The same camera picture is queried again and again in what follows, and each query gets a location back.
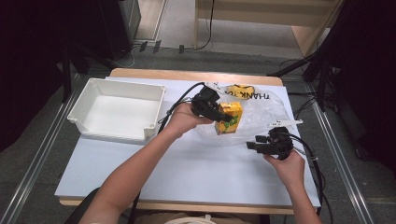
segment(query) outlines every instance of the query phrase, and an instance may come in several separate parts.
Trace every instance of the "skin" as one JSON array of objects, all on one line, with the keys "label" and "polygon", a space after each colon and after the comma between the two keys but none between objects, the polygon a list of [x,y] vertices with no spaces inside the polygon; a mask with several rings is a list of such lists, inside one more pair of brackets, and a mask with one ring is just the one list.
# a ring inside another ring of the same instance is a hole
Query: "skin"
[{"label": "skin", "polygon": [[[166,150],[183,133],[195,128],[196,125],[212,122],[213,120],[193,115],[191,104],[179,105],[163,131],[121,164],[105,180],[79,223],[118,223],[120,214],[133,202]],[[290,191],[294,213],[298,220],[301,220],[297,223],[320,223],[312,222],[315,220],[313,218],[318,221],[319,219],[304,189],[304,160],[297,153],[295,154],[291,153],[284,160],[290,163],[279,162],[272,157],[265,157],[265,159],[274,165],[282,182]],[[295,187],[294,181],[299,183],[298,188]]]},{"label": "skin", "polygon": [[296,223],[321,223],[306,194],[304,186],[305,160],[300,154],[293,150],[283,161],[269,155],[264,155],[264,158],[274,166],[277,175],[289,193]]}]

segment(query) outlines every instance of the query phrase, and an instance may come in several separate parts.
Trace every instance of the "metal rail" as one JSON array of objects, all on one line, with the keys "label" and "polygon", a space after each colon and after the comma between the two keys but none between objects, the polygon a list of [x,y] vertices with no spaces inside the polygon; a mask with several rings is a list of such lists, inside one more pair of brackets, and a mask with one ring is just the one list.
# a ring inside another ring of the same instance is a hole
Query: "metal rail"
[{"label": "metal rail", "polygon": [[[311,83],[306,83],[306,88],[308,91],[315,91]],[[317,115],[320,127],[326,137],[329,144],[332,156],[334,157],[335,164],[340,172],[341,178],[346,186],[346,191],[349,195],[350,201],[355,208],[356,214],[361,223],[374,223],[372,216],[367,208],[366,201],[364,200],[361,190],[353,177],[352,172],[349,169],[347,160],[338,144],[337,138],[332,131],[332,126],[325,112],[322,112],[317,103],[313,104],[315,113]]]},{"label": "metal rail", "polygon": [[33,158],[28,170],[26,171],[20,184],[17,186],[14,195],[12,196],[11,202],[8,205],[6,212],[4,213],[1,224],[12,224],[16,223],[16,220],[25,204],[34,184],[40,174],[40,171],[46,161],[52,145],[62,128],[65,118],[70,112],[72,106],[78,98],[78,91],[81,89],[81,77],[76,74],[73,80],[73,86],[77,88],[72,92],[70,98],[61,105],[55,119],[51,123],[49,130],[47,131],[44,140],[42,141],[35,157]]}]

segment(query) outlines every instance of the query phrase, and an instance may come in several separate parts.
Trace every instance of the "person's right hand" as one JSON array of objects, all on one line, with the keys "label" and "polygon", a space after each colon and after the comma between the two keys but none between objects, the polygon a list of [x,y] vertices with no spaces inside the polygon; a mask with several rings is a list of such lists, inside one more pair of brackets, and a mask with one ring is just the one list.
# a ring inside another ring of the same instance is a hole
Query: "person's right hand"
[{"label": "person's right hand", "polygon": [[195,128],[199,124],[213,123],[213,120],[194,115],[191,109],[192,105],[190,103],[178,105],[169,123],[165,126],[165,130],[172,132],[176,138],[179,138],[183,133]]},{"label": "person's right hand", "polygon": [[298,152],[292,150],[283,161],[277,160],[270,155],[264,155],[264,158],[275,167],[277,175],[287,189],[304,185],[305,160]]}]

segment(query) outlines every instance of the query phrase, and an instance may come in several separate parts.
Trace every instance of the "white plastic tray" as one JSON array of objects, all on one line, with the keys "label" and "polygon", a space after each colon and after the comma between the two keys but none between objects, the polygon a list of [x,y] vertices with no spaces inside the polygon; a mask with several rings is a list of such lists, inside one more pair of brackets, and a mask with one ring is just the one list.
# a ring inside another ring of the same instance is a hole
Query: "white plastic tray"
[{"label": "white plastic tray", "polygon": [[91,78],[67,119],[86,135],[145,141],[156,133],[165,86]]}]

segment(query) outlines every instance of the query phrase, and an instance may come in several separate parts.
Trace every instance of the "forearm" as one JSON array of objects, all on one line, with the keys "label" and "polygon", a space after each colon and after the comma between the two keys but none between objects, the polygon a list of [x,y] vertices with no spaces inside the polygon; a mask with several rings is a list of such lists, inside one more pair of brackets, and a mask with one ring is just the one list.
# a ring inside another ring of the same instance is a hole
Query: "forearm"
[{"label": "forearm", "polygon": [[120,165],[99,189],[86,214],[98,216],[101,210],[114,209],[113,214],[118,217],[143,188],[163,154],[176,139],[172,132],[165,129]]},{"label": "forearm", "polygon": [[296,223],[321,223],[304,186],[288,188]]}]

